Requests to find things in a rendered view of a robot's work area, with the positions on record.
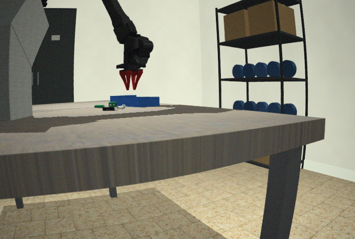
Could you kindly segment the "blue three-compartment bin rack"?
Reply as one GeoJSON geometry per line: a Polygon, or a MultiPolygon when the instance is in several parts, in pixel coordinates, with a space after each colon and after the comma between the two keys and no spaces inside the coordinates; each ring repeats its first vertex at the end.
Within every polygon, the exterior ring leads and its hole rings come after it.
{"type": "Polygon", "coordinates": [[[110,102],[116,102],[117,106],[125,104],[130,107],[160,106],[160,97],[137,97],[137,95],[110,96],[110,102]]]}

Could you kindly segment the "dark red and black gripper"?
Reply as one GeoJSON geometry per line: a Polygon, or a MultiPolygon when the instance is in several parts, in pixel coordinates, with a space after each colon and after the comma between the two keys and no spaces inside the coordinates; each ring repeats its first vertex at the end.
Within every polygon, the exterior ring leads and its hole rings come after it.
{"type": "Polygon", "coordinates": [[[138,81],[143,74],[143,69],[140,69],[141,67],[145,68],[146,64],[124,63],[124,64],[119,64],[116,66],[116,69],[123,68],[123,70],[120,70],[120,76],[125,84],[126,90],[129,90],[131,78],[132,78],[133,90],[136,90],[138,81]],[[129,70],[129,71],[127,71],[127,70],[129,70]],[[132,73],[131,73],[131,71],[132,71],[132,73]],[[127,78],[127,80],[126,80],[126,78],[127,78]]]}

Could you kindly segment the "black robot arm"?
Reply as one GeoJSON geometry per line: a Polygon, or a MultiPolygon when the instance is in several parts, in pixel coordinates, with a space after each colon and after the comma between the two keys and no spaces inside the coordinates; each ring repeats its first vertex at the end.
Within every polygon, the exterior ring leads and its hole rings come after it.
{"type": "Polygon", "coordinates": [[[102,0],[102,2],[111,18],[117,41],[124,44],[124,63],[147,64],[153,51],[153,42],[137,34],[133,21],[125,14],[118,0],[102,0]]]}

